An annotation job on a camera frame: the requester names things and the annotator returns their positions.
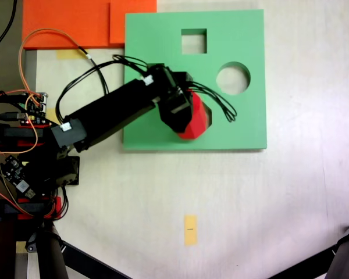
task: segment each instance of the robotic arm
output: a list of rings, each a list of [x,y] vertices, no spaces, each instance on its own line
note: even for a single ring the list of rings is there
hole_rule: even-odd
[[[114,62],[117,63],[113,60],[102,66]],[[123,85],[65,118],[59,113],[58,102],[56,111],[62,124],[37,128],[38,146],[20,155],[19,159],[8,157],[1,165],[6,179],[28,198],[49,195],[58,187],[75,183],[79,175],[79,159],[68,156],[70,150],[87,150],[156,106],[161,120],[179,137],[194,140],[212,124],[212,112],[197,92],[209,95],[221,106],[229,121],[235,120],[236,111],[227,100],[193,82],[186,72],[173,72],[165,65],[157,64],[140,73],[141,79]],[[91,117],[93,115],[98,115],[98,121]],[[0,124],[1,151],[2,148],[19,148],[18,142],[29,140],[33,140],[32,130]]]

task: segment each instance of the yellow sticky note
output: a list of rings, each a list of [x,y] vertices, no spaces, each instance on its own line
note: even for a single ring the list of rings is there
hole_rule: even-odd
[[[57,60],[86,59],[86,55],[80,49],[57,49],[56,57]]]
[[[185,246],[196,245],[198,242],[196,215],[185,215],[184,228],[185,228]]]
[[[16,253],[17,254],[24,254],[27,253],[27,250],[25,249],[26,242],[25,241],[17,241],[16,242]]]
[[[56,116],[56,109],[48,109],[47,108],[47,119],[59,124],[59,121],[58,121],[57,116]]]

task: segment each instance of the green shape sorter board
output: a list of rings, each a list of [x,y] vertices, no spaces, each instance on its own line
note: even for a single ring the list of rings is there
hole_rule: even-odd
[[[181,35],[201,31],[206,53],[182,54]],[[265,53],[262,10],[221,12],[135,13],[126,15],[125,54],[147,63],[165,63],[187,71],[194,81],[222,94],[238,116],[229,123],[221,108],[201,95],[212,109],[212,125],[193,141],[180,139],[159,117],[156,108],[124,128],[125,150],[195,150],[266,148]],[[238,95],[223,93],[219,71],[229,63],[250,74],[248,88]],[[125,82],[138,74],[126,67]]]

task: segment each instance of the circuit board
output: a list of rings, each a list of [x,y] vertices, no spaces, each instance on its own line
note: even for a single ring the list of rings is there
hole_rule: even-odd
[[[32,99],[27,104],[27,111],[28,111],[28,114],[30,115],[29,118],[30,118],[31,122],[36,126],[49,125],[50,122],[45,119],[45,117],[47,116],[48,94],[44,93],[44,92],[39,93],[39,94],[40,94],[40,96],[34,97],[34,99],[40,104],[39,106],[37,106],[32,101]],[[21,124],[21,126],[31,126],[28,119],[21,120],[20,124]]]
[[[13,156],[9,156],[5,159],[5,164],[1,164],[1,170],[4,177],[23,195],[30,199],[35,196],[35,192],[30,188],[27,182],[26,175],[23,171],[23,165],[20,161]]]

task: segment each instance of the orange board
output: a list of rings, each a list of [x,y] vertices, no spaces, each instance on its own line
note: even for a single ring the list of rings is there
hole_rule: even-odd
[[[125,22],[127,13],[155,13],[156,0],[111,0],[110,8],[110,45],[124,47]]]
[[[125,14],[128,12],[156,12],[156,0],[24,0],[22,39],[39,28],[57,28],[67,32],[84,48],[124,47]],[[75,46],[62,35],[41,33],[29,39],[25,48]]]

